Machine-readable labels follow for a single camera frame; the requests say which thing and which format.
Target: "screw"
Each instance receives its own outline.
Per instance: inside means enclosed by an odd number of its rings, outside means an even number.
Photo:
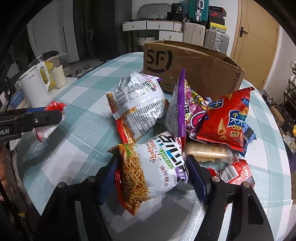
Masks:
[[[248,182],[243,182],[242,183],[244,185],[244,187],[249,188],[251,185]]]
[[[87,180],[91,183],[91,182],[96,180],[96,177],[95,176],[90,176],[90,177],[87,178]]]
[[[66,185],[66,183],[60,182],[57,186],[58,186],[58,188],[63,188],[65,185]]]
[[[220,178],[217,176],[212,177],[212,180],[216,183],[220,182]]]

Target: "person's hand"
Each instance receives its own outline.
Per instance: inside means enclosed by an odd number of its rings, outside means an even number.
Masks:
[[[9,185],[8,182],[6,180],[6,166],[4,163],[4,150],[3,148],[0,149],[0,181],[7,193],[7,195],[9,194]],[[4,201],[1,193],[0,193],[0,201]]]

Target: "cup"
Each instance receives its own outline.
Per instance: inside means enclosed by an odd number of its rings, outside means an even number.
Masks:
[[[56,87],[58,89],[62,88],[66,84],[66,78],[63,70],[63,66],[60,65],[58,67],[55,67],[50,72],[52,74],[52,77],[54,78],[54,81],[56,83]]]

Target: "yellow bag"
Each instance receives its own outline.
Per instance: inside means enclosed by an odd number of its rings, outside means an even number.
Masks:
[[[52,75],[51,75],[51,73],[50,73],[50,71],[54,68],[54,64],[51,63],[51,62],[48,62],[48,61],[44,61],[44,63],[45,63],[45,66],[46,66],[46,68],[47,68],[47,71],[49,72],[50,85],[49,85],[48,88],[50,89],[51,87],[53,87],[53,86],[55,85],[54,78],[52,77]],[[47,84],[47,83],[48,83],[48,79],[47,79],[47,77],[46,77],[46,74],[45,74],[43,68],[40,69],[40,74],[41,74],[41,76],[42,76],[42,79],[43,79],[44,83]]]

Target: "wooden door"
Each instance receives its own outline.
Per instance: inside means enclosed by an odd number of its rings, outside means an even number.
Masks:
[[[254,0],[239,0],[231,57],[245,70],[244,79],[262,90],[279,38],[279,24]]]

